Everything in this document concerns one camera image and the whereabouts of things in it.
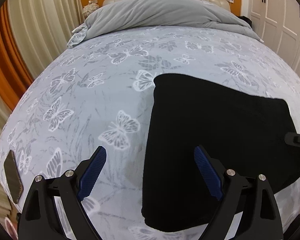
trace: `bed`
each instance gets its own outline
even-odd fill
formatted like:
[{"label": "bed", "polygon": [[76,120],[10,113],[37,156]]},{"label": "bed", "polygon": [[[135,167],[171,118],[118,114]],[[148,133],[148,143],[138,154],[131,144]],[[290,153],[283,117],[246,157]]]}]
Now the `bed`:
[{"label": "bed", "polygon": [[[104,13],[124,1],[106,0]],[[223,1],[202,1],[205,10],[232,17]],[[36,175],[58,177],[102,145],[108,153],[105,167],[82,204],[103,239],[198,239],[206,225],[165,233],[145,225],[141,215],[154,77],[182,73],[251,95],[283,98],[300,133],[300,78],[243,21],[236,23],[240,31],[224,30],[228,25],[134,24],[122,30],[115,26],[110,32],[97,28],[98,35],[87,40],[92,25],[75,30],[69,43],[72,48],[34,81],[2,130],[0,182],[10,196],[3,162],[12,149],[24,186],[16,205],[19,211]],[[132,127],[127,129],[126,122]],[[300,212],[300,178],[275,198],[286,230]],[[56,198],[56,204],[67,236],[74,239],[60,199]],[[229,238],[240,217],[235,216]]]}]

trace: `smartphone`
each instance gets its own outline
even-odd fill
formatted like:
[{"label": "smartphone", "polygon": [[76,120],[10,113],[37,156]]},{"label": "smartphone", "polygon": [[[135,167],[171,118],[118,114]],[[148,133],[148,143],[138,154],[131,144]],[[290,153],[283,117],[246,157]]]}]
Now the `smartphone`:
[{"label": "smartphone", "polygon": [[9,151],[7,158],[3,164],[4,172],[8,183],[8,188],[12,197],[12,201],[18,204],[21,194],[23,192],[23,185],[19,176],[16,160],[12,150]]}]

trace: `wardrobe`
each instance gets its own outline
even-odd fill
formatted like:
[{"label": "wardrobe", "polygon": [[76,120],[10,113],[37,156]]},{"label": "wardrobe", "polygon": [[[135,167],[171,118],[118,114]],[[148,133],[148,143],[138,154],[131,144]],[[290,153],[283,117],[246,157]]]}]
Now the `wardrobe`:
[{"label": "wardrobe", "polygon": [[300,5],[296,0],[249,0],[252,28],[300,77]]}]

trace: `folded black garment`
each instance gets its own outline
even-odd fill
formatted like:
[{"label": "folded black garment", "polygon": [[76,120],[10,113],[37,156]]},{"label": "folded black garment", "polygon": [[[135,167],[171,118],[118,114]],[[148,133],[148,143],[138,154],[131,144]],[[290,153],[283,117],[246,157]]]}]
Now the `folded black garment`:
[{"label": "folded black garment", "polygon": [[300,149],[284,142],[296,132],[284,100],[181,74],[159,75],[154,83],[142,194],[148,226],[174,232],[212,218],[219,202],[194,162],[198,145],[226,169],[264,174],[274,193],[300,177]]}]

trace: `orange curtain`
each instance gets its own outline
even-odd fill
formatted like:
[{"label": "orange curtain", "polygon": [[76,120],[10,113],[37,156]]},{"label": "orange curtain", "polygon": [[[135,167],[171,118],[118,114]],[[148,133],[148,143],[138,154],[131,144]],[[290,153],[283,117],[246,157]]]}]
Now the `orange curtain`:
[{"label": "orange curtain", "polygon": [[11,110],[32,82],[14,42],[5,2],[0,9],[0,96]]}]

